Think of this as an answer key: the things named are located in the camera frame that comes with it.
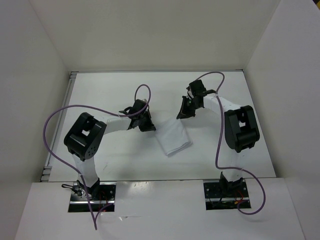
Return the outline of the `white skirt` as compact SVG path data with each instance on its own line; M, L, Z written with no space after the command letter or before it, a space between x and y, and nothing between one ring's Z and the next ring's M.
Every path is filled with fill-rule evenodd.
M155 131L155 138L167 157L171 157L193 144L184 124L176 118L161 123Z

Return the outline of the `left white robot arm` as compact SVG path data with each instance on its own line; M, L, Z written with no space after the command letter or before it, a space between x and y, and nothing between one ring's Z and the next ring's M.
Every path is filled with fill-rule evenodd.
M96 172L94 155L103 136L118 131L139 128L141 132L155 131L151 114L145 100L136 99L133 106L120 112L124 117L107 117L98 120L83 112L64 138L64 145L72 155L78 174L77 184L88 200L94 200L100 193L100 179Z

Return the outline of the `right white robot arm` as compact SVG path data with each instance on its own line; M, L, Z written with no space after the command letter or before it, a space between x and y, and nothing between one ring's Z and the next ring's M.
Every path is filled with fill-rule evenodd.
M218 138L217 149L228 146L233 157L223 160L225 166L215 166L221 170L219 191L229 197L240 188L243 182L243 159L249 149L260 139L260 132L253 108L250 105L241 106L221 96L215 90L207 90L198 79L192 81L187 89L187 95L182 97L181 108L177 119L188 119L196 116L196 110L207 109L222 117L222 136Z

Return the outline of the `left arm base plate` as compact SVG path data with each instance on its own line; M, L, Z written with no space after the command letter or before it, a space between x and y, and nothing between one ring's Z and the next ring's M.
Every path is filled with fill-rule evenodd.
M85 192L81 190L77 182L72 185L65 185L66 188L71 190L70 200L68 205L69 213L88 213L90 212L88 200ZM113 212L115 209L116 199L116 182L101 182L97 193L90 200L93 212L98 212L104 206L106 207L103 212Z

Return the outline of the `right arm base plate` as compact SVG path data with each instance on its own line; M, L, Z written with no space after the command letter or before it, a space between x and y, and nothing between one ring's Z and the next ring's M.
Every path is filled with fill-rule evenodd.
M218 180L204 181L204 198L207 211L211 210L233 210L250 209L251 203L246 182L243 181L237 189L224 193Z

